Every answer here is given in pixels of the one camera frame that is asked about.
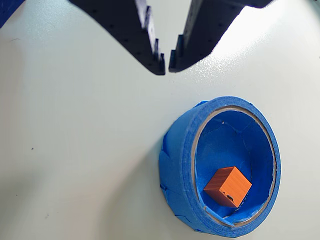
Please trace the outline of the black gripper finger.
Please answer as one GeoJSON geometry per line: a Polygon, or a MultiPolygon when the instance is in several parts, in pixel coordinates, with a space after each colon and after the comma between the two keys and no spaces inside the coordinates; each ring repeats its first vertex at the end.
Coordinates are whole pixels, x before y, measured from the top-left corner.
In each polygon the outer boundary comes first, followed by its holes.
{"type": "Polygon", "coordinates": [[[163,76],[165,58],[156,38],[151,6],[145,0],[72,0],[105,28],[151,73],[163,76]]]}
{"type": "Polygon", "coordinates": [[[183,34],[171,51],[169,72],[181,72],[208,56],[244,7],[261,9],[270,3],[270,0],[193,0],[183,34]]]}

